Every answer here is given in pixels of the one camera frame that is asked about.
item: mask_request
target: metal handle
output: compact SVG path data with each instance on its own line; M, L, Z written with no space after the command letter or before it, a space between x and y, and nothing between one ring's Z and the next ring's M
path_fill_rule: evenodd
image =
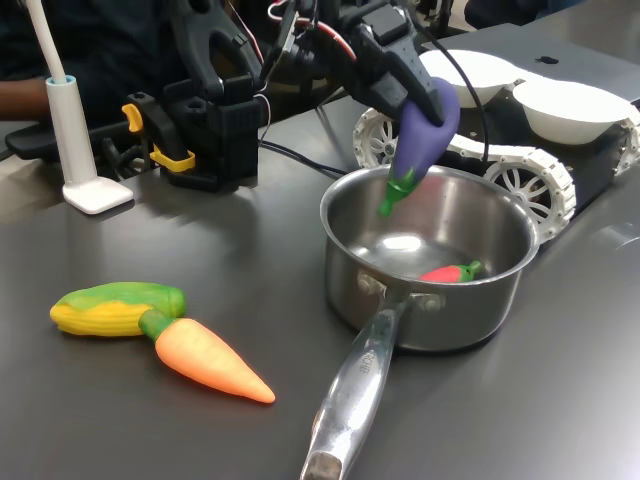
M406 304L385 300L354 340L314 421L300 480L345 478L380 403Z

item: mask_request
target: yellow corn cob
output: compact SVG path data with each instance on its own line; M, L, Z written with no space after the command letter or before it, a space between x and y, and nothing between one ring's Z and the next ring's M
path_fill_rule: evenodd
M151 308L151 305L130 305L119 300L104 302L87 310L58 304L51 309L51 319L60 330L72 335L127 337L142 335L138 320Z

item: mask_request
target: white bowl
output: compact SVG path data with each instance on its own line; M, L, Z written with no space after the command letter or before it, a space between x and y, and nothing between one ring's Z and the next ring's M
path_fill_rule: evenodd
M491 100L502 87L515 82L520 76L520 71L511 63L486 53L468 50L449 50L449 53L473 85L482 105ZM420 60L429 75L442 78L455 87L460 107L476 107L464 80L440 50L423 53Z
M594 141L630 115L626 100L582 83L534 80L513 89L537 135L565 145Z

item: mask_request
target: white lamp base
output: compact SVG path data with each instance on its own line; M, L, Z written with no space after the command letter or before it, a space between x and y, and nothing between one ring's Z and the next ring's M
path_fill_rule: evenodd
M131 190L96 172L76 79L68 76L67 83L48 79L47 94L64 173L65 200L89 215L133 200Z
M104 212L133 200L133 192L109 178L96 177L88 182L65 185L62 194L67 202L89 215Z

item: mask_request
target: orange carrot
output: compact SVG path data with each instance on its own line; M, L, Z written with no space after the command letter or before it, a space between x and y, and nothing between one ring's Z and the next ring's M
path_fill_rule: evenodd
M155 341L160 360L182 375L258 402L273 403L276 399L229 345L195 320L172 319L158 310L148 310L139 324Z

